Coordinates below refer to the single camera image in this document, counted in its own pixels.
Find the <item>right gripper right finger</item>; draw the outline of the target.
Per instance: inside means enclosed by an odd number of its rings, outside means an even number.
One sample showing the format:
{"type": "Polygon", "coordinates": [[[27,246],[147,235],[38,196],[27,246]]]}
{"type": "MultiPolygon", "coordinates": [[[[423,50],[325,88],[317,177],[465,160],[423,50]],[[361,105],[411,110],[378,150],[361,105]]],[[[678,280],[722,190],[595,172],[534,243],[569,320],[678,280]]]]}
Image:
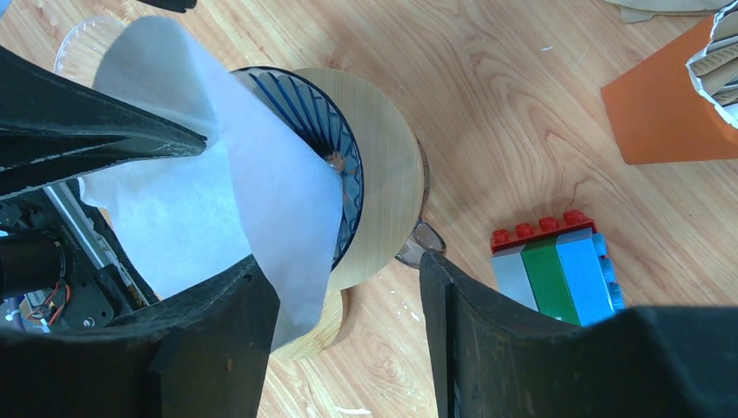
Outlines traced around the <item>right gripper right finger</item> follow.
{"type": "Polygon", "coordinates": [[[737,311],[631,307],[591,327],[535,312],[425,253],[442,417],[734,417],[737,311]]]}

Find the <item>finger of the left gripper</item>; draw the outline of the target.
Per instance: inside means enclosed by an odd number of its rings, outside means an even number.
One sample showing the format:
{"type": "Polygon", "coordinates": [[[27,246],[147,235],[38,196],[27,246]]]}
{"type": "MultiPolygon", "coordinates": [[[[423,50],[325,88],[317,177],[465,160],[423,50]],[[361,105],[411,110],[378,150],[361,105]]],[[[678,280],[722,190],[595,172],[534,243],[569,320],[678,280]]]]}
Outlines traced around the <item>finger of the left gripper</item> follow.
{"type": "Polygon", "coordinates": [[[4,199],[131,161],[197,156],[206,138],[1,50],[4,199]]]}

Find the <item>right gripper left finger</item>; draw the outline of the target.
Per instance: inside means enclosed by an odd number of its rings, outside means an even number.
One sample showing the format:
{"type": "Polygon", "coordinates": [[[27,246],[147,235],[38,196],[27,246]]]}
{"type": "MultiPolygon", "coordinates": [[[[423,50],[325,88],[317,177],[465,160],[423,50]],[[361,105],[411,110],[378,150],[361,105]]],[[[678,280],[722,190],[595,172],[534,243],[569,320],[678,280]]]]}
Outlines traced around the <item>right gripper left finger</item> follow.
{"type": "Polygon", "coordinates": [[[4,417],[254,417],[279,300],[253,257],[105,327],[1,332],[4,417]]]}

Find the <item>glass coffee carafe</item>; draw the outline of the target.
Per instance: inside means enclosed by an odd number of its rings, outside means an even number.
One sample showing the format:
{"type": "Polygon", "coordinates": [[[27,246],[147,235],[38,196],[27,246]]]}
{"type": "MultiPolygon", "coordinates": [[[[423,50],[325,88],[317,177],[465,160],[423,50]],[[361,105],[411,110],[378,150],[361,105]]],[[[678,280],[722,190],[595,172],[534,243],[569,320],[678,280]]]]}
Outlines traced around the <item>glass coffee carafe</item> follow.
{"type": "Polygon", "coordinates": [[[444,239],[429,223],[423,220],[423,211],[430,195],[431,170],[425,149],[418,140],[417,143],[423,168],[423,196],[419,217],[407,241],[394,257],[398,262],[414,269],[419,269],[422,255],[426,252],[435,251],[442,255],[446,254],[444,239]]]}

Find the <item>white paper coffee filter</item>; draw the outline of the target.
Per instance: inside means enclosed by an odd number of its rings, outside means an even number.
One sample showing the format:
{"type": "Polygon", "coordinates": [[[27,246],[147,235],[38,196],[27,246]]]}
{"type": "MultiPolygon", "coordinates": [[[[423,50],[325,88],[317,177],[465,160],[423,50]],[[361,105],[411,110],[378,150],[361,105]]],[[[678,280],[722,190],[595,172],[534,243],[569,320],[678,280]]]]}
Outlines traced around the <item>white paper coffee filter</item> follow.
{"type": "Polygon", "coordinates": [[[80,178],[133,267],[168,298],[253,256],[280,308],[274,347],[318,323],[342,214],[339,175],[176,21],[141,17],[106,51],[96,91],[206,137],[188,158],[80,178]]]}

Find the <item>blue glass dripper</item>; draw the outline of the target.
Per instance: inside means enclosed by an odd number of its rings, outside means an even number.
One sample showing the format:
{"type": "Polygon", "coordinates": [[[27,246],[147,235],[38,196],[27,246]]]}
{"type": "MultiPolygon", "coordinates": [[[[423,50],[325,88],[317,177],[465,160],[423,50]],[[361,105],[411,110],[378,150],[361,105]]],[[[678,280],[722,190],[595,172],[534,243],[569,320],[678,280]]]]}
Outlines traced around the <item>blue glass dripper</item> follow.
{"type": "Polygon", "coordinates": [[[363,161],[346,117],[327,93],[293,71],[250,66],[231,74],[339,175],[343,207],[332,263],[337,266],[358,231],[365,201],[363,161]]]}

